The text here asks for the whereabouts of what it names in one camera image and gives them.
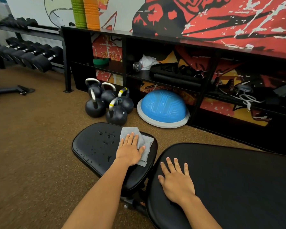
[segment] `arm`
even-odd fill
[[[80,201],[62,229],[112,227],[127,169],[141,159],[145,150],[144,146],[137,150],[138,135],[133,135],[132,132],[121,140],[113,164]]]
[[[166,161],[170,171],[161,162],[165,178],[159,175],[159,182],[168,199],[181,206],[191,227],[193,229],[222,229],[202,204],[201,200],[195,195],[195,188],[188,173],[187,163],[184,164],[183,174],[177,158],[174,159],[175,166],[172,164],[170,158],[166,158]]]

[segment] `hand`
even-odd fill
[[[183,174],[177,158],[174,158],[175,167],[170,158],[166,158],[166,161],[170,172],[166,168],[164,162],[161,162],[160,165],[165,178],[162,175],[159,175],[159,182],[162,185],[164,193],[168,199],[182,206],[182,204],[189,200],[189,198],[195,196],[195,188],[188,173],[188,165],[187,163],[184,163]]]
[[[128,166],[135,165],[140,161],[145,146],[137,149],[138,135],[133,138],[134,133],[127,134],[125,140],[121,139],[118,150],[116,151],[116,160],[126,162]]]

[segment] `brown carpet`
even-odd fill
[[[74,137],[105,121],[84,109],[86,92],[63,92],[63,75],[22,67],[0,70],[0,87],[35,88],[27,96],[0,95],[0,228],[61,228],[98,178],[72,153]],[[250,148],[189,126],[161,129],[145,123],[134,110],[127,127],[137,126],[158,141],[158,156],[178,142]],[[120,208],[114,228],[153,228],[148,218]]]

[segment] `kettlebell handle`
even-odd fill
[[[126,96],[129,97],[129,89],[128,89],[128,88],[122,88],[122,89],[119,91],[118,97],[121,97],[124,92],[126,92]]]
[[[115,104],[116,102],[118,102],[118,101],[119,101],[120,103],[123,102],[123,100],[122,100],[121,97],[115,97],[115,98],[110,102],[110,104],[109,104],[109,116],[110,116],[110,118],[113,117],[113,106],[114,106],[114,104]]]
[[[91,98],[92,98],[92,102],[93,102],[93,107],[95,109],[97,109],[98,108],[98,103],[96,102],[95,94],[94,94],[92,89],[91,89]]]
[[[95,78],[88,78],[88,79],[85,80],[85,84],[87,85],[88,88],[90,87],[89,81],[95,81],[97,83],[100,83],[99,80],[97,80]]]
[[[102,83],[102,88],[104,88],[105,85],[111,86],[114,91],[116,90],[116,87],[111,83],[107,83],[107,82]]]

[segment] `gray towel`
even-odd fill
[[[137,149],[145,145],[145,150],[142,154],[141,160],[137,163],[137,165],[145,167],[147,164],[147,157],[150,151],[150,147],[154,142],[154,139],[145,135],[142,135],[138,129],[138,127],[123,127],[120,135],[120,141],[122,138],[125,138],[127,134],[134,132],[134,134],[138,135],[138,144]]]

